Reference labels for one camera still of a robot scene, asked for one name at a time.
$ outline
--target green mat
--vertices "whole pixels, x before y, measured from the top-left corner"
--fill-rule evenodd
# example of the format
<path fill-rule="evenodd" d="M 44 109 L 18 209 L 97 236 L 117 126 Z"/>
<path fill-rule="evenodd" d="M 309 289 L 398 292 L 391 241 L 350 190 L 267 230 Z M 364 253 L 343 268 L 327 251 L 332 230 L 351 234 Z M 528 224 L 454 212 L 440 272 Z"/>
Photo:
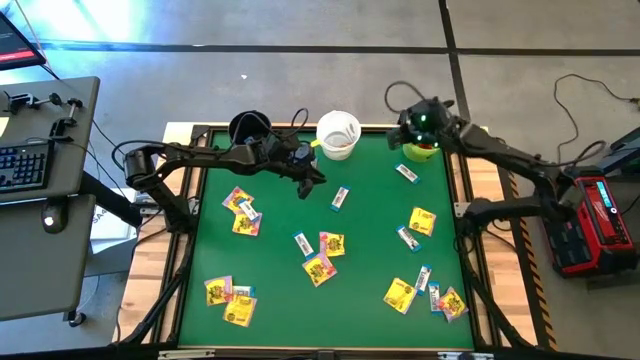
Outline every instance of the green mat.
<path fill-rule="evenodd" d="M 216 144 L 226 147 L 226 134 L 217 135 Z M 366 133 L 345 161 L 317 150 L 328 182 L 306 200 L 297 198 L 297 183 L 271 173 L 245 177 L 209 170 L 180 345 L 472 348 L 469 315 L 447 323 L 431 313 L 428 294 L 416 296 L 406 315 L 382 301 L 394 277 L 413 285 L 422 264 L 432 266 L 431 280 L 440 282 L 443 293 L 453 286 L 466 300 L 442 155 L 411 163 L 402 151 L 387 148 L 384 135 Z M 394 169 L 399 162 L 420 176 L 417 185 Z M 351 192 L 336 213 L 329 205 L 343 184 Z M 235 186 L 254 196 L 253 207 L 264 213 L 257 237 L 231 232 L 235 215 L 221 203 Z M 437 215 L 431 237 L 413 232 L 423 246 L 417 253 L 395 232 L 408 225 L 414 206 Z M 331 258 L 338 274 L 317 288 L 292 236 L 299 230 L 315 251 L 320 231 L 346 237 L 346 255 Z M 235 285 L 256 287 L 258 303 L 248 328 L 224 321 L 224 304 L 205 303 L 203 282 L 225 275 Z"/>

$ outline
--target keyboard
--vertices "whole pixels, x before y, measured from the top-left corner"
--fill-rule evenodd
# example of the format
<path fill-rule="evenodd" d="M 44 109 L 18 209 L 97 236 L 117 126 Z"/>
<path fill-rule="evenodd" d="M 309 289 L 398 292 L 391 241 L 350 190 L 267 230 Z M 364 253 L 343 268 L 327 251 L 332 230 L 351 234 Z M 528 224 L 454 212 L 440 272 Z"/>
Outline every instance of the keyboard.
<path fill-rule="evenodd" d="M 0 146 L 0 194 L 47 187 L 52 140 Z"/>

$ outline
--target gray floor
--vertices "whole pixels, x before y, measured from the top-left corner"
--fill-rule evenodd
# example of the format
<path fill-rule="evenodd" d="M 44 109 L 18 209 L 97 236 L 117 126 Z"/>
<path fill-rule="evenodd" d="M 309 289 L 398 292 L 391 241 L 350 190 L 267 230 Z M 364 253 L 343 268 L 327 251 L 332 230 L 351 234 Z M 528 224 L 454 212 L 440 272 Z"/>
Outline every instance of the gray floor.
<path fill-rule="evenodd" d="M 177 0 L 21 3 L 43 41 L 445 45 L 437 0 L 197 0 L 189 6 Z M 449 0 L 448 7 L 459 47 L 640 48 L 640 4 L 635 0 Z M 30 37 L 17 9 L 11 6 L 8 14 Z M 395 117 L 385 109 L 382 94 L 398 79 L 413 82 L 426 95 L 454 98 L 446 55 L 49 50 L 47 56 L 61 77 L 102 79 L 96 121 L 116 142 L 161 139 L 166 122 L 226 121 L 251 108 L 284 121 L 305 106 L 312 121 L 341 109 L 362 122 L 391 123 Z M 620 95 L 640 96 L 639 60 L 463 56 L 460 62 L 473 121 L 488 125 L 513 146 L 555 160 L 556 145 L 573 133 L 553 102 L 554 80 L 576 72 L 605 81 Z M 39 68 L 0 72 L 3 84 L 49 78 Z M 563 159 L 597 139 L 617 139 L 640 119 L 633 106 L 593 84 L 568 79 L 560 84 L 559 96 L 580 126 L 580 138 L 563 149 Z M 415 100 L 401 89 L 391 98 L 398 107 Z M 108 159 L 109 144 L 97 132 L 93 142 L 103 165 L 123 185 Z M 94 169 L 95 164 L 87 163 L 88 171 Z M 534 220 L 531 228 L 535 232 Z M 640 287 L 587 291 L 584 281 L 560 279 L 544 266 L 542 245 L 538 241 L 535 247 L 560 349 L 637 357 L 640 345 L 634 340 L 640 336 L 640 318 L 634 305 L 640 300 Z M 85 281 L 81 302 L 94 286 L 95 278 Z M 102 277 L 98 293 L 86 306 L 91 320 L 76 329 L 63 324 L 59 314 L 0 323 L 0 336 L 10 340 L 0 342 L 0 353 L 107 344 L 123 287 L 122 276 Z M 19 331 L 28 336 L 18 337 Z"/>

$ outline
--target wooden table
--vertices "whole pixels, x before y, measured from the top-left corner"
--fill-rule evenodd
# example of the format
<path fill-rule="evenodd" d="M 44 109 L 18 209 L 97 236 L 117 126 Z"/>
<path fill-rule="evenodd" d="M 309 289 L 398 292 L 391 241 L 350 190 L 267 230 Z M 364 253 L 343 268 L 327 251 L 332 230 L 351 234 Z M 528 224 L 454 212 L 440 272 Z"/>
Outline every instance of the wooden table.
<path fill-rule="evenodd" d="M 188 144 L 192 128 L 196 124 L 220 125 L 220 123 L 168 123 L 163 141 Z M 204 145 L 204 139 L 201 140 L 199 145 Z M 481 159 L 468 159 L 467 162 L 474 195 L 490 200 L 503 199 L 503 190 L 496 166 Z M 464 199 L 460 166 L 455 155 L 452 156 L 452 163 L 459 198 Z M 174 193 L 179 193 L 180 191 L 183 171 L 177 170 L 165 180 L 165 183 Z M 199 171 L 194 169 L 189 196 L 195 195 Z M 503 228 L 509 227 L 509 223 L 498 223 L 498 225 Z M 156 232 L 163 227 L 164 219 L 158 217 L 141 230 L 140 237 Z M 490 226 L 489 229 L 513 243 L 511 232 L 504 232 L 493 226 Z M 169 239 L 170 235 L 168 233 L 163 234 L 141 244 L 136 249 L 119 314 L 122 338 L 125 338 L 134 330 L 158 297 L 167 258 Z M 496 303 L 520 334 L 527 341 L 537 344 L 518 256 L 508 246 L 489 234 L 485 233 L 482 241 Z M 179 242 L 176 263 L 179 263 L 179 259 L 182 258 L 185 243 L 186 237 L 183 236 Z M 175 299 L 176 294 L 174 294 L 166 308 L 166 316 L 160 337 L 161 341 L 166 340 L 169 334 L 174 315 Z M 491 343 L 486 310 L 477 296 L 476 303 L 479 308 L 482 336 L 487 343 Z M 503 345 L 508 346 L 508 342 L 503 340 Z"/>

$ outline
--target red power station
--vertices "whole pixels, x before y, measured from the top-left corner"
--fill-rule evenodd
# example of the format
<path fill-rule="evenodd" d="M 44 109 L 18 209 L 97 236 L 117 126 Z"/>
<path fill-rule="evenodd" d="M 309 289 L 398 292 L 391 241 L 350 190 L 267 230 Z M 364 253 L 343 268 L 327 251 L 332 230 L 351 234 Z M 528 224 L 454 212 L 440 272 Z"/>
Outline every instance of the red power station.
<path fill-rule="evenodd" d="M 604 176 L 575 180 L 584 194 L 566 223 L 544 222 L 554 269 L 563 277 L 614 274 L 638 264 L 633 242 Z"/>

